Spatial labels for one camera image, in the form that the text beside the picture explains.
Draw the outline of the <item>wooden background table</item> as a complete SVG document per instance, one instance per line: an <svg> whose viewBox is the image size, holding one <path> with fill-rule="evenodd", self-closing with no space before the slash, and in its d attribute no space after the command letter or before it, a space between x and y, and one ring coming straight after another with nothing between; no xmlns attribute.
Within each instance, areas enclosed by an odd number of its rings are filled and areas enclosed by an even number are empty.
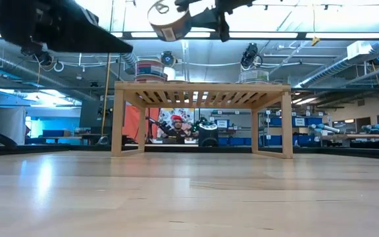
<svg viewBox="0 0 379 237"><path fill-rule="evenodd" d="M333 134L321 136L322 140L379 139L379 134Z"/></svg>

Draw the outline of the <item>grey panel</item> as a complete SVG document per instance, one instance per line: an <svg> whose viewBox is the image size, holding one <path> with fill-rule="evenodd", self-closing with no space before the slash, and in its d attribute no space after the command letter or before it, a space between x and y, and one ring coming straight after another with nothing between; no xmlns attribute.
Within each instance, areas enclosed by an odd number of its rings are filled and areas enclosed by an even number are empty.
<svg viewBox="0 0 379 237"><path fill-rule="evenodd" d="M80 113L80 128L90 128L92 134L100 134L103 128L104 135L111 135L113 119L113 101L83 101Z"/></svg>

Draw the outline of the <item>green label flat-lid can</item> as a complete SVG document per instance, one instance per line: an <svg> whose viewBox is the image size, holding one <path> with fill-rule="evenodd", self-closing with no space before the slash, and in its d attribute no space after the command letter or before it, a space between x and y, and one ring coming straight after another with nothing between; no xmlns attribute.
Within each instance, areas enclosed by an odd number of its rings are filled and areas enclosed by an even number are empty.
<svg viewBox="0 0 379 237"><path fill-rule="evenodd" d="M269 72L261 69L251 69L240 72L239 83L260 83L269 81Z"/></svg>

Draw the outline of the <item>colourful poster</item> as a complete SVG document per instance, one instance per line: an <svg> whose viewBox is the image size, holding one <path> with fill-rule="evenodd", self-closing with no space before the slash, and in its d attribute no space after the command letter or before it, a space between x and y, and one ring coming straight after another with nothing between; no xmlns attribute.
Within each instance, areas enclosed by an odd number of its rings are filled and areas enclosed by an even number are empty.
<svg viewBox="0 0 379 237"><path fill-rule="evenodd" d="M182 129L189 130L195 122L195 109L186 108L161 108L159 112L160 123L166 122L167 125L173 126L173 116L178 116L182 119Z"/></svg>

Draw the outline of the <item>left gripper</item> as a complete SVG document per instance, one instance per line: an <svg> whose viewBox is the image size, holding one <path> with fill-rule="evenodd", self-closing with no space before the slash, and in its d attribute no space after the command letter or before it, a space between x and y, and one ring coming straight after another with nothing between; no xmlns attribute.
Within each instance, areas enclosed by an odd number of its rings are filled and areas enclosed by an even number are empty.
<svg viewBox="0 0 379 237"><path fill-rule="evenodd" d="M0 0L0 35L21 47L67 53L131 53L133 46L97 26L75 0Z"/></svg>

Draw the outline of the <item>grey ribbed flexible duct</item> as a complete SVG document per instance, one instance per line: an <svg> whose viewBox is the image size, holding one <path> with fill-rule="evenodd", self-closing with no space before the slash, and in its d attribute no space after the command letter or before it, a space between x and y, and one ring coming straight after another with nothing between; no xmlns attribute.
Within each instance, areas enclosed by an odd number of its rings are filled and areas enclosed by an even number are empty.
<svg viewBox="0 0 379 237"><path fill-rule="evenodd" d="M136 61L137 57L134 53L122 53L120 60L124 66L124 72L129 75L136 73Z"/></svg>

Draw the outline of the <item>blue storage bin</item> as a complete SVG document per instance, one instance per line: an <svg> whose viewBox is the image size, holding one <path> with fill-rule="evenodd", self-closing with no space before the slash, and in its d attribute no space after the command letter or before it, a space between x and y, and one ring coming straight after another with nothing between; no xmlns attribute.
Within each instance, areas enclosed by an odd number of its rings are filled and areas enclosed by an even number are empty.
<svg viewBox="0 0 379 237"><path fill-rule="evenodd" d="M292 117L293 127L308 127L313 124L322 124L322 117Z"/></svg>
<svg viewBox="0 0 379 237"><path fill-rule="evenodd" d="M251 138L237 138L237 137L228 137L228 138L219 138L219 146L251 146Z"/></svg>

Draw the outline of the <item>white cylindrical object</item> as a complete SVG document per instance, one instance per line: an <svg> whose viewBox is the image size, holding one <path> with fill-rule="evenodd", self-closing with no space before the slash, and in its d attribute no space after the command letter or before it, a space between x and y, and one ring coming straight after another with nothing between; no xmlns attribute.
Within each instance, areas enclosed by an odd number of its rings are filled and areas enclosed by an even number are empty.
<svg viewBox="0 0 379 237"><path fill-rule="evenodd" d="M163 72L166 76L166 81L174 81L176 79L176 70L174 68L166 66Z"/></svg>

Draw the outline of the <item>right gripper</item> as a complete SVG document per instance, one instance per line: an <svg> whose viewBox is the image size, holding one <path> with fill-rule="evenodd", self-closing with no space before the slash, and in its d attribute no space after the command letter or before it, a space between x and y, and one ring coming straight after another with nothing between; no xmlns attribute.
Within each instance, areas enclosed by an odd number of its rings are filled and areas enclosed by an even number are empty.
<svg viewBox="0 0 379 237"><path fill-rule="evenodd" d="M174 0L178 12L188 10L189 5L202 0ZM218 30L221 42L229 40L229 25L226 21L225 14L232 14L233 10L241 7L253 5L254 0L215 0L215 8L206 8L203 12L192 16L191 25L196 28L208 28Z"/></svg>

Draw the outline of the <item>grey ceiling pipe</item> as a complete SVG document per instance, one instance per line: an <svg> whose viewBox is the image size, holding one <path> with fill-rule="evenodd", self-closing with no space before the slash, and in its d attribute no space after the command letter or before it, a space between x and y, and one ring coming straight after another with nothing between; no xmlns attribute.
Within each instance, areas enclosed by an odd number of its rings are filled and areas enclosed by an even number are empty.
<svg viewBox="0 0 379 237"><path fill-rule="evenodd" d="M352 80L349 80L347 81L346 83L342 84L340 87L344 87L344 86L347 86L347 85L350 85L350 84L353 84L355 82L358 82L358 81L361 81L361 80L365 80L367 78L371 78L373 76L378 76L379 75L379 69L378 70L375 70L373 72L369 72L368 74L364 74L358 78L355 78L355 79L352 79Z"/></svg>

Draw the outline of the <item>orange banner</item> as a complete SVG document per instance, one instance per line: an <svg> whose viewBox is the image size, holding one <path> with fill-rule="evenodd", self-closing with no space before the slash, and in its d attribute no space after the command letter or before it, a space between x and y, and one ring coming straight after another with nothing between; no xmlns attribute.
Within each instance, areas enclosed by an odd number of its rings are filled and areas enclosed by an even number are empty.
<svg viewBox="0 0 379 237"><path fill-rule="evenodd" d="M145 116L150 116L152 119L159 119L159 109L150 108L146 109ZM135 141L139 141L138 137L139 131L139 109L133 105L126 105L124 125L122 129L122 134L127 135L128 138L133 138Z"/></svg>

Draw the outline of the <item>silver ventilation duct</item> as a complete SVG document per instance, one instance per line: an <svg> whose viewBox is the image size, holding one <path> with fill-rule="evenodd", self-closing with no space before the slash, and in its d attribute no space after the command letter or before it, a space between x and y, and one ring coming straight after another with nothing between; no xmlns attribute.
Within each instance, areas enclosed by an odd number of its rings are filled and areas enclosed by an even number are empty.
<svg viewBox="0 0 379 237"><path fill-rule="evenodd" d="M308 88L313 84L322 81L342 72L357 63L374 59L379 56L379 41L355 41L347 46L347 54L344 58L320 68L318 71L307 76L300 81L295 88Z"/></svg>
<svg viewBox="0 0 379 237"><path fill-rule="evenodd" d="M93 93L84 93L78 90L73 90L72 86L70 86L66 82L61 82L59 78L48 77L43 72L38 73L38 70L29 69L20 64L16 64L15 62L2 57L2 55L0 55L0 66L2 66L3 71L8 72L9 74L19 76L22 79L37 80L39 77L40 81L43 82L45 88L47 88L48 86L54 86L56 90L60 92L66 92L67 95L70 95L73 98L83 99L86 101L99 100L99 98Z"/></svg>

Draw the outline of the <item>wooden slatted shelf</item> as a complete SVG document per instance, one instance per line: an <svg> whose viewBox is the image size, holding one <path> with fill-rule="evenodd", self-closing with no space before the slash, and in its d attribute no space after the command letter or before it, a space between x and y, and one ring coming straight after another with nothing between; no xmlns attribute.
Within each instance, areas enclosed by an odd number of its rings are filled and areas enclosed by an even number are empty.
<svg viewBox="0 0 379 237"><path fill-rule="evenodd" d="M126 103L139 109L138 148L122 150ZM282 117L282 151L260 151L259 112L279 103ZM251 152L256 155L293 158L291 86L288 84L238 84L195 82L116 82L114 84L111 152L115 157L145 151L145 112L150 108L249 109Z"/></svg>

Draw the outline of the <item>person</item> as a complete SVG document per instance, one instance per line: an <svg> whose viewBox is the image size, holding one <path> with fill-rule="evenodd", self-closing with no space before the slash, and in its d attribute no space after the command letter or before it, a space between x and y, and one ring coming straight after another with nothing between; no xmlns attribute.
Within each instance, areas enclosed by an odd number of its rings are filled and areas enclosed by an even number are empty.
<svg viewBox="0 0 379 237"><path fill-rule="evenodd" d="M186 138L198 137L198 132L192 132L191 127L184 128L184 122L181 116L171 116L172 127L163 134L162 141L164 144L185 144Z"/></svg>

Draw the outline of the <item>white cloth screen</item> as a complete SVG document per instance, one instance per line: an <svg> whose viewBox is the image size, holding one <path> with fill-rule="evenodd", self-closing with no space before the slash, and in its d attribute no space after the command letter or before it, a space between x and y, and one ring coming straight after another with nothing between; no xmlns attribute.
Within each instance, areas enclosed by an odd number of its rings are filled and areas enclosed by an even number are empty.
<svg viewBox="0 0 379 237"><path fill-rule="evenodd" d="M0 134L17 145L24 145L26 137L26 109L24 107L0 107Z"/></svg>

